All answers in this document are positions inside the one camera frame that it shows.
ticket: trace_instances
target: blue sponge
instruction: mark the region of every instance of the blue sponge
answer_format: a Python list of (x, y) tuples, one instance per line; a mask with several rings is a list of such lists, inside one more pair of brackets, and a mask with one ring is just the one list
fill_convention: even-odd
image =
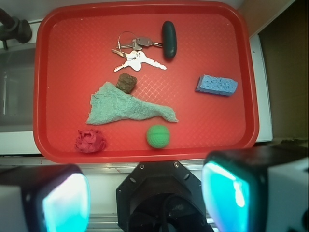
[(196, 91), (231, 96), (236, 88), (237, 82), (232, 79), (204, 75), (200, 77)]

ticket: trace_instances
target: plastic tray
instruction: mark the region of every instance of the plastic tray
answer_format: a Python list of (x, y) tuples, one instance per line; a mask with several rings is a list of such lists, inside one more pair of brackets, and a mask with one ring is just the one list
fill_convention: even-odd
[[(162, 41), (162, 25), (172, 21), (177, 54), (165, 60), (158, 47), (144, 53), (167, 70), (143, 64), (139, 72), (114, 68), (125, 60), (111, 52), (118, 36), (131, 31)], [(121, 37), (128, 42), (128, 37)], [(173, 108), (179, 123), (155, 117), (87, 125), (91, 94), (122, 73), (137, 77), (133, 96)], [(231, 97), (196, 93), (199, 77), (232, 78)], [(163, 124), (171, 133), (165, 149), (152, 149), (148, 128)], [(107, 148), (74, 150), (78, 130), (98, 129)], [(250, 45), (244, 20), (231, 7), (203, 1), (138, 1), (58, 8), (41, 23), (35, 60), (34, 136), (41, 153), (60, 163), (138, 162), (205, 158), (212, 150), (252, 146), (258, 112)]]

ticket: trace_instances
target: key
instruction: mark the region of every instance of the key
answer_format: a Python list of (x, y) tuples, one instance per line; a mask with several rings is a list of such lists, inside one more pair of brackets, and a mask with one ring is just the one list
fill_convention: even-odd
[(125, 49), (125, 48), (133, 48), (134, 51), (140, 51), (143, 49), (141, 46), (139, 46), (139, 44), (137, 43), (135, 39), (132, 40), (132, 43), (128, 43), (128, 44), (124, 44), (120, 46), (120, 49)]
[(147, 64), (150, 64), (150, 65), (152, 65), (152, 66), (154, 66), (154, 67), (163, 69), (163, 70), (166, 70), (166, 69), (167, 69), (165, 65), (160, 64), (159, 62), (154, 61), (153, 59), (150, 59), (150, 58), (146, 57), (145, 53), (143, 53), (142, 51), (138, 51), (138, 52), (137, 52), (137, 55), (138, 55), (137, 60), (138, 60), (140, 63), (147, 63)]
[(126, 68), (128, 66), (130, 66), (135, 71), (139, 71), (141, 69), (141, 63), (138, 61), (138, 59), (132, 59), (132, 60), (127, 60), (124, 64), (115, 68), (114, 72), (117, 72), (117, 71), (119, 71), (123, 68)]
[(127, 66), (130, 66), (135, 71), (139, 71), (141, 69), (141, 63), (138, 61), (139, 55), (137, 55), (137, 51), (131, 51), (129, 54), (125, 52), (120, 52), (118, 50), (112, 49), (112, 52), (116, 53), (117, 55), (120, 55), (121, 57), (126, 58), (126, 62), (122, 65), (116, 67), (114, 69), (114, 72), (117, 72), (121, 70), (122, 68), (125, 68)]
[(112, 49), (112, 52), (114, 52), (115, 54), (123, 57), (123, 58), (126, 58), (127, 60), (131, 60), (131, 59), (136, 59), (138, 57), (137, 55), (137, 51), (131, 51), (129, 54), (126, 53), (126, 52), (121, 52), (121, 51), (118, 51), (118, 50), (115, 50), (115, 49)]
[(148, 37), (138, 37), (137, 38), (137, 43), (139, 45), (142, 45), (142, 46), (146, 46), (146, 47), (149, 47), (151, 45), (153, 46), (157, 46), (157, 47), (163, 47), (163, 44), (162, 43), (156, 43), (156, 42), (153, 42), (150, 38)]

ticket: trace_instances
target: green cloth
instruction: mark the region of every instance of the green cloth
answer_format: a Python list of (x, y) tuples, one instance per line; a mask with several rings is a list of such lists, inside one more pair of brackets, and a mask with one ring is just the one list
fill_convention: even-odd
[(91, 96), (92, 109), (87, 124), (102, 125), (122, 119), (144, 120), (162, 116), (168, 122), (178, 122), (172, 108), (139, 100), (106, 82)]

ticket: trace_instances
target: green ball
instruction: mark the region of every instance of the green ball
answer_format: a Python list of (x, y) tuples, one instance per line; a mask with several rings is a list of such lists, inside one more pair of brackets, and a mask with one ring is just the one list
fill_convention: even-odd
[(164, 148), (169, 144), (170, 133), (166, 126), (154, 125), (147, 131), (147, 142), (153, 148)]

